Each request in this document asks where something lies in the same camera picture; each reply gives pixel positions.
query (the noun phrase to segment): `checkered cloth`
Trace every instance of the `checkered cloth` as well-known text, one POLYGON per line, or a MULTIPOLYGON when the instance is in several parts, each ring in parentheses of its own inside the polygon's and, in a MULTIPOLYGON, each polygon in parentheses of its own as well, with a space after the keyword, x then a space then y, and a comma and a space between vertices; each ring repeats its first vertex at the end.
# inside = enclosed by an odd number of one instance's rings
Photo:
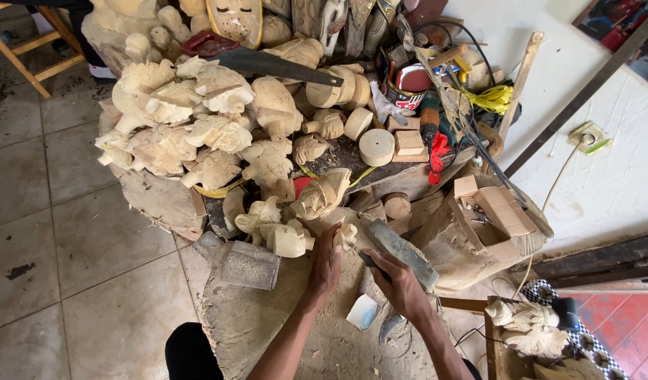
MULTIPOLYGON (((521 293, 528 299, 528 301, 535 302, 543 306, 550 306, 552 300, 554 298, 558 298, 558 294, 555 290, 553 290, 551 285, 549 285, 546 280, 528 281, 521 289, 521 293), (543 298, 540 294, 551 294, 551 297, 543 298)), ((607 357, 607 363, 605 363, 603 360, 603 362, 601 362, 601 365, 598 365, 598 363, 594 360, 596 367, 600 368, 600 370, 605 373, 606 379, 615 380, 621 379, 623 377, 624 380, 630 380, 629 376, 627 376, 623 372, 622 367, 617 364, 617 361, 612 356, 610 356, 610 353, 607 351, 607 349, 605 349, 601 342, 598 341, 595 336, 593 336, 593 334, 589 331, 589 329, 587 329, 586 326, 584 326, 581 321, 579 323, 579 332, 571 332, 568 333, 568 335, 568 345, 570 346, 570 350, 572 350, 575 355, 582 354, 579 356, 592 358, 597 358, 598 356, 600 356, 601 358, 607 357), (580 343, 581 335, 586 335, 585 338, 587 340, 593 341, 594 347, 592 350, 587 350, 586 348, 582 347, 582 344, 580 343), (590 355, 583 355, 584 352, 589 352, 590 355)))

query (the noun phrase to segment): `tile floor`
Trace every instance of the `tile floor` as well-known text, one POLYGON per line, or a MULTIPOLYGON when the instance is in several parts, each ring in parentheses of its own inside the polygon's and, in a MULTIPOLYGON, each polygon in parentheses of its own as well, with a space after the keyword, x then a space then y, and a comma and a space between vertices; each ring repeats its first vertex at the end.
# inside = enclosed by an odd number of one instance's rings
MULTIPOLYGON (((35 33, 24 7, 2 12, 12 44, 35 33)), ((52 99, 0 53, 0 379, 166 379, 165 341, 199 320, 206 262, 96 161, 112 86, 86 64, 44 85, 52 99)))
POLYGON ((648 294, 569 294, 582 323, 633 380, 648 380, 648 294))

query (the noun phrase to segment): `hand saw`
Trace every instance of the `hand saw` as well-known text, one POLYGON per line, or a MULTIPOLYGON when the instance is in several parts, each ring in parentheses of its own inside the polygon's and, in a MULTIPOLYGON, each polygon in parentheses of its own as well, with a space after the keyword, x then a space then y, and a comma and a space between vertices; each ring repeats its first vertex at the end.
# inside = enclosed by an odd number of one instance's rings
POLYGON ((340 87, 343 79, 295 64, 272 54, 241 46, 239 42, 202 30, 181 45, 184 54, 208 61, 218 59, 219 65, 235 71, 295 79, 310 83, 340 87))

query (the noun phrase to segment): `wooden chair leg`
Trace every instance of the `wooden chair leg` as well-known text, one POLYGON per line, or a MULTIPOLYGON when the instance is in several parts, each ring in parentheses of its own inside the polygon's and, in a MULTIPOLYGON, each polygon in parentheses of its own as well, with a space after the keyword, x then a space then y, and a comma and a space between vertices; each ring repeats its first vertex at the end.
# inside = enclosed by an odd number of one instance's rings
POLYGON ((38 11, 40 11, 42 17, 44 17, 45 20, 47 20, 52 25, 52 27, 59 33, 61 38, 63 38, 66 41, 66 43, 68 43, 72 48, 74 48, 76 52, 82 54, 82 49, 80 48, 80 44, 77 42, 77 39, 75 39, 75 35, 71 30, 69 30, 66 27, 66 25, 61 20, 59 20, 57 14, 54 13, 54 11, 51 10, 49 7, 37 6, 36 8, 38 8, 38 11))
POLYGON ((17 70, 19 70, 26 77, 26 79, 28 79, 28 81, 31 82, 33 87, 35 87, 36 90, 38 90, 38 92, 43 97, 45 97, 45 99, 50 99, 52 97, 49 91, 45 90, 45 87, 42 86, 40 81, 38 81, 38 79, 36 79, 35 76, 33 76, 33 74, 31 74, 28 71, 26 66, 24 66, 23 63, 21 63, 19 58, 17 58, 17 56, 1 40, 0 40, 0 51, 2 51, 3 54, 5 54, 7 59, 9 59, 10 62, 12 62, 15 65, 17 70))

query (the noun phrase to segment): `framed photo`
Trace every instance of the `framed photo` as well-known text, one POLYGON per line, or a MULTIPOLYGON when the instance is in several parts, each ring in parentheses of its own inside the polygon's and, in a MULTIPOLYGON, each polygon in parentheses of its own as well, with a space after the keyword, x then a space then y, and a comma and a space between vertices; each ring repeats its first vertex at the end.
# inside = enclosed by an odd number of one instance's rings
MULTIPOLYGON (((648 18, 648 0, 593 0, 572 24, 613 53, 648 18)), ((627 65, 648 82, 648 39, 627 65)))

